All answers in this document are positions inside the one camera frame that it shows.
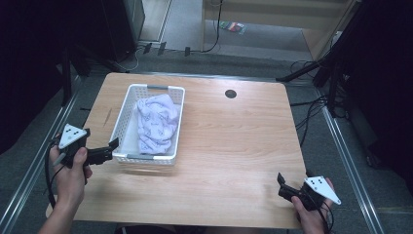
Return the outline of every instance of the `white plastic basket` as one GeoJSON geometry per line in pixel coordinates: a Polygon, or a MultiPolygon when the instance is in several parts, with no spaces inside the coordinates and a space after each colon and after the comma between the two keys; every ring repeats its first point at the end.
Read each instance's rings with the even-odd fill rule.
{"type": "Polygon", "coordinates": [[[151,165],[174,165],[178,147],[180,125],[182,119],[183,102],[185,90],[175,86],[155,86],[132,84],[128,88],[121,112],[116,121],[110,141],[119,138],[119,147],[112,155],[120,163],[151,164],[151,165]],[[165,154],[141,154],[138,143],[140,141],[137,133],[137,118],[133,114],[133,108],[140,98],[150,98],[168,93],[179,114],[178,127],[171,139],[171,147],[165,154]]]}

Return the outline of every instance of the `white cloth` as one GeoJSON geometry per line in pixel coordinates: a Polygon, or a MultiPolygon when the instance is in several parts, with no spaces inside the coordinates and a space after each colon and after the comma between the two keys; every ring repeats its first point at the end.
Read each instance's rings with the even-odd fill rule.
{"type": "Polygon", "coordinates": [[[169,95],[141,98],[135,107],[139,149],[145,154],[166,153],[178,126],[178,111],[169,95]]]}

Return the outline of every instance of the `hand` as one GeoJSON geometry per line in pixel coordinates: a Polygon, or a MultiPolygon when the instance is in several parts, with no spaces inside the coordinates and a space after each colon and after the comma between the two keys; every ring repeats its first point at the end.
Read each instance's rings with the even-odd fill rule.
{"type": "MultiPolygon", "coordinates": [[[[57,146],[50,151],[50,159],[54,162],[59,155],[57,146]]],[[[57,201],[51,215],[43,224],[39,233],[70,233],[73,218],[85,196],[85,177],[92,176],[89,166],[83,167],[88,157],[88,150],[80,148],[73,159],[71,169],[62,164],[54,166],[57,183],[57,201]]]]}
{"type": "MultiPolygon", "coordinates": [[[[330,187],[334,190],[333,184],[329,178],[325,179],[330,185],[330,187]]],[[[293,196],[291,198],[292,204],[294,205],[295,210],[297,211],[297,218],[301,222],[303,227],[303,231],[305,234],[323,234],[324,233],[324,223],[319,215],[318,211],[307,211],[301,202],[301,200],[293,196]]],[[[327,211],[328,207],[331,209],[333,202],[329,199],[325,199],[325,204],[321,206],[321,212],[324,215],[324,218],[327,219],[327,211]]]]}

